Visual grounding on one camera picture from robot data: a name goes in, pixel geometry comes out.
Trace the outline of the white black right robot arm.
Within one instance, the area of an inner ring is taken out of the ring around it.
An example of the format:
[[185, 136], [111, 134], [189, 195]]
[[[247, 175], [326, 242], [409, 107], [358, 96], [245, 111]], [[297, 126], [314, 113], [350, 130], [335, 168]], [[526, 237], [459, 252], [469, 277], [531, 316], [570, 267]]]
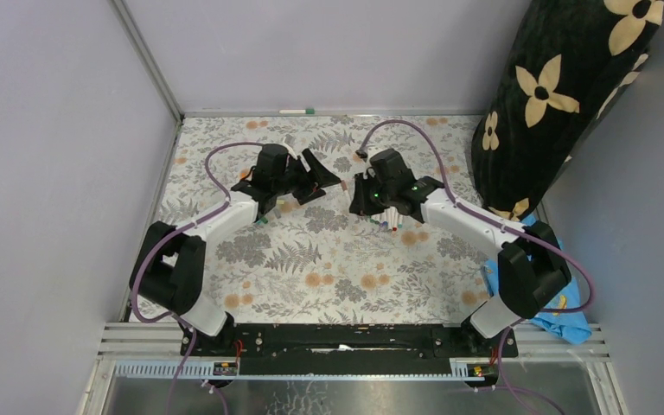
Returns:
[[439, 180], [415, 177], [396, 150], [360, 151], [359, 156], [366, 168], [354, 177], [350, 213], [374, 216], [394, 209], [453, 233], [496, 260], [497, 292], [463, 322], [461, 343], [469, 354], [486, 354], [496, 335], [520, 319], [536, 316], [571, 282], [547, 224], [525, 226], [458, 200]]

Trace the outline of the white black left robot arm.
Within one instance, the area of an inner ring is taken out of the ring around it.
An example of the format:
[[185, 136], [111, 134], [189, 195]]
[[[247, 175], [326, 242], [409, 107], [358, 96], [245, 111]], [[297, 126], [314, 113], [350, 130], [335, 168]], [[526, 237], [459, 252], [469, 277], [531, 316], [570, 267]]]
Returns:
[[296, 154], [285, 144], [261, 144], [248, 175], [223, 188], [221, 202], [180, 225], [149, 226], [129, 282], [134, 315], [148, 322], [138, 309], [139, 298], [147, 299], [200, 332], [209, 353], [225, 354], [233, 346], [231, 317], [202, 296], [207, 249], [263, 219], [279, 197], [292, 195], [303, 205], [340, 182], [308, 149]]

